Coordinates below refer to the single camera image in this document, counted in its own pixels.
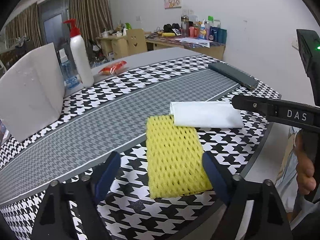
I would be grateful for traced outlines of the person's right hand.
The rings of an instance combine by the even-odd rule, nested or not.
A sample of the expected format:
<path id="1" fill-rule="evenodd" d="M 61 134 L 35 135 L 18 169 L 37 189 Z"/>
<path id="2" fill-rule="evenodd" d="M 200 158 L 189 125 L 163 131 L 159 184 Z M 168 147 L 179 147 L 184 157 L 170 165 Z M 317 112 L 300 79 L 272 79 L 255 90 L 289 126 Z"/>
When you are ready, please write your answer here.
<path id="1" fill-rule="evenodd" d="M 313 177 L 315 168 L 304 151 L 302 130 L 296 135 L 294 153 L 298 161 L 296 166 L 298 190 L 300 194 L 308 195 L 316 187 L 316 180 Z"/>

